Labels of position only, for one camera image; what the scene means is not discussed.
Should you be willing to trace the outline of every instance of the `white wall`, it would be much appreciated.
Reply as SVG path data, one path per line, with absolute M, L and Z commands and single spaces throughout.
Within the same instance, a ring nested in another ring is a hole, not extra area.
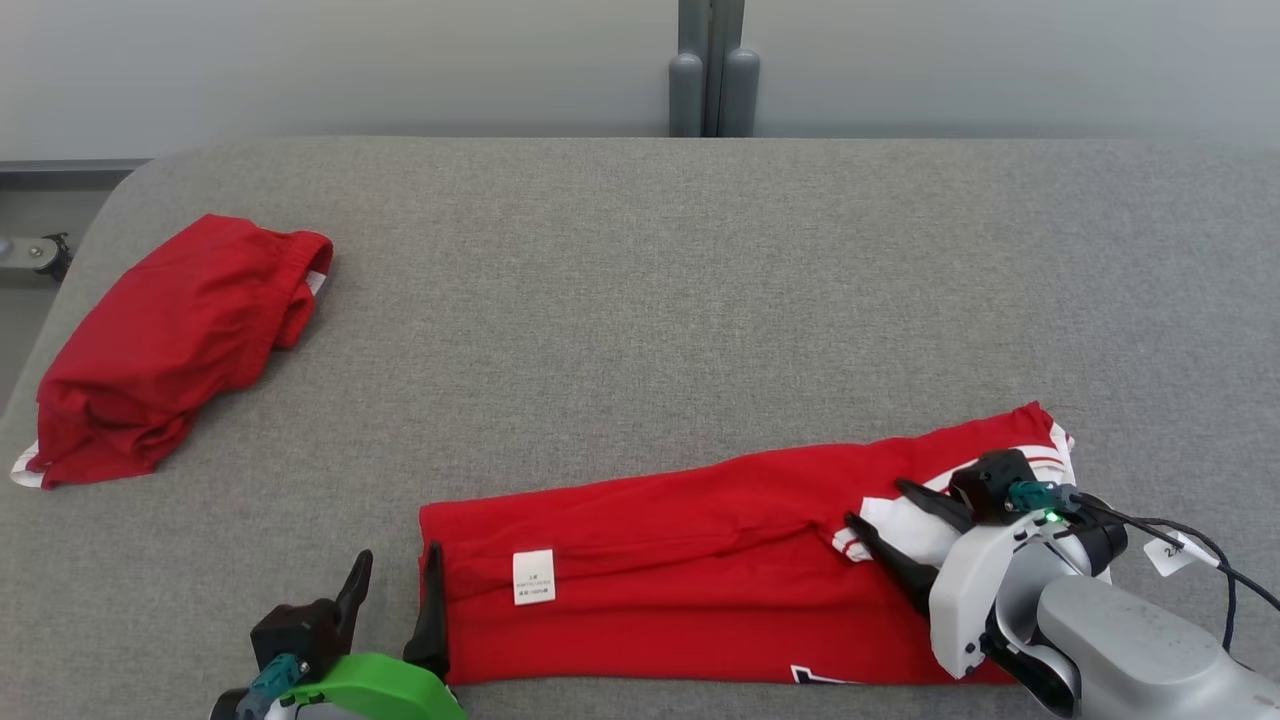
M 1276 0 L 748 0 L 758 136 L 1280 138 Z
M 264 133 L 666 135 L 675 54 L 675 0 L 0 0 L 0 161 Z

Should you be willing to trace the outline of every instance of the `gray floor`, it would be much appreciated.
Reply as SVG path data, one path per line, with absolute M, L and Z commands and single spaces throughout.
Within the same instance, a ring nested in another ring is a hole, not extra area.
M 70 179 L 74 190 L 31 178 L 0 179 L 0 236 L 67 232 L 74 251 L 119 178 Z M 56 296 L 58 284 L 47 277 L 0 272 L 0 409 Z

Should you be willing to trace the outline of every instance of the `red garment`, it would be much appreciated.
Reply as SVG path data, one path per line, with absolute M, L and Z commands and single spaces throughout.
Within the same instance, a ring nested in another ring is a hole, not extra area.
M 449 680 L 952 682 L 884 571 L 845 557 L 844 514 L 867 496 L 897 497 L 897 478 L 1052 448 L 1055 428 L 1032 404 L 919 438 L 428 505 L 424 541 L 444 548 Z M 556 600 L 516 606 L 512 555 L 545 548 Z M 970 679 L 1010 682 L 989 662 Z
M 151 473 L 214 395 L 252 386 L 311 318 L 333 243 L 205 215 L 129 269 L 76 328 L 36 395 L 42 487 Z

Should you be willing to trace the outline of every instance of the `gray fabric tabletop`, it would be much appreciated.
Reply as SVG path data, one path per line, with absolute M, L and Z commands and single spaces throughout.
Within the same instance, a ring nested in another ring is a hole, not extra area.
M 93 223 L 0 421 L 111 283 L 205 213 L 333 238 L 300 346 L 146 478 L 0 487 L 0 717 L 205 717 L 248 630 L 375 555 L 398 655 L 421 503 L 918 434 L 1032 400 L 1082 484 L 1271 588 L 1280 154 L 1094 141 L 314 138 L 150 163 Z M 1117 584 L 1213 633 L 1207 568 Z M 1235 655 L 1280 674 L 1242 589 Z M 618 648 L 626 652 L 627 648 Z M 1016 688 L 550 679 L 472 717 L 1021 719 Z

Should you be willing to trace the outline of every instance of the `black cable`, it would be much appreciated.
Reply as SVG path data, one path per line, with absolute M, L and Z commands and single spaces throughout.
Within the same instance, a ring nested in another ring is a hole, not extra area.
M 1231 564 L 1226 559 L 1226 552 L 1219 547 L 1213 538 L 1206 536 L 1204 533 L 1197 530 L 1190 525 L 1184 525 L 1183 523 L 1175 523 L 1174 520 L 1166 520 L 1164 518 L 1138 518 L 1148 525 L 1165 525 L 1172 528 L 1180 533 L 1187 533 L 1196 539 L 1204 543 L 1206 547 L 1217 555 L 1219 562 L 1230 568 Z M 1226 626 L 1222 628 L 1222 650 L 1231 652 L 1231 638 L 1235 637 L 1235 607 L 1236 607 L 1236 592 L 1235 592 L 1235 578 L 1230 574 L 1226 575 Z
M 1172 537 L 1170 537 L 1170 536 L 1167 536 L 1167 534 L 1157 530 L 1156 528 L 1152 528 L 1149 524 L 1144 523 L 1143 520 L 1139 520 L 1138 518 L 1130 518 L 1129 515 L 1125 515 L 1124 512 L 1120 512 L 1119 510 L 1112 510 L 1111 507 L 1107 507 L 1106 503 L 1103 503 L 1102 501 L 1098 501 L 1098 500 L 1094 500 L 1094 498 L 1091 498 L 1091 497 L 1085 497 L 1085 496 L 1080 496 L 1080 495 L 1071 496 L 1071 500 L 1074 500 L 1075 502 L 1079 502 L 1080 505 L 1087 505 L 1088 507 L 1091 507 L 1093 510 L 1097 510 L 1098 512 L 1102 512 L 1103 515 L 1111 515 L 1112 518 L 1115 518 L 1117 520 L 1128 523 L 1128 524 L 1133 525 L 1134 528 L 1138 528 L 1139 530 L 1142 530 L 1142 532 L 1144 532 L 1144 533 L 1147 533 L 1149 536 L 1157 537 L 1157 538 L 1167 542 L 1169 544 L 1171 544 L 1171 546 L 1174 546 L 1174 547 L 1176 547 L 1179 550 L 1187 547 L 1187 543 L 1184 543 L 1184 542 L 1181 542 L 1181 541 L 1179 541 L 1176 538 L 1172 538 Z M 1276 598 L 1276 596 L 1271 594 L 1266 588 L 1263 588 L 1257 582 L 1254 582 L 1253 578 L 1249 578 L 1248 575 L 1245 575 L 1244 573 L 1240 573 L 1239 570 L 1236 570 L 1235 568 L 1231 568 L 1230 565 L 1219 564 L 1217 569 L 1219 569 L 1220 573 L 1222 573 L 1228 578 L 1234 578 L 1234 579 L 1239 580 L 1240 583 L 1244 583 L 1244 587 L 1247 587 L 1251 591 L 1258 593 L 1258 597 L 1261 597 L 1262 600 L 1267 601 L 1267 603 L 1270 603 L 1271 607 L 1275 607 L 1277 611 L 1280 611 L 1280 598 Z

